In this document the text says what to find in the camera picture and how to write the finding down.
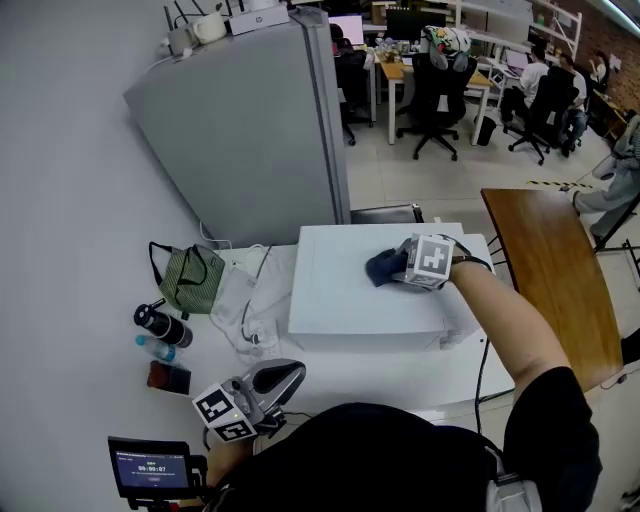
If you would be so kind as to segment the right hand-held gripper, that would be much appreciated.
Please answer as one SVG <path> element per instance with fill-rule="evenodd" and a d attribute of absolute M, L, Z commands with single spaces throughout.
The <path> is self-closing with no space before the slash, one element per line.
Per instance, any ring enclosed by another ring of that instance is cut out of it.
<path fill-rule="evenodd" d="M 404 261 L 391 278 L 429 291 L 440 289 L 449 280 L 454 248 L 454 240 L 445 235 L 413 234 L 395 251 Z"/>

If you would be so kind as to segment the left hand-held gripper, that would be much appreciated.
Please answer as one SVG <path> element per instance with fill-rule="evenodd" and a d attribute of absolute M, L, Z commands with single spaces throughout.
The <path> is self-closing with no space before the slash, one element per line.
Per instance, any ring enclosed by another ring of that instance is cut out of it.
<path fill-rule="evenodd" d="M 242 377 L 214 383 L 192 400 L 205 428 L 223 443 L 273 436 L 286 423 L 282 406 L 306 377 L 306 366 L 293 359 L 253 365 Z"/>

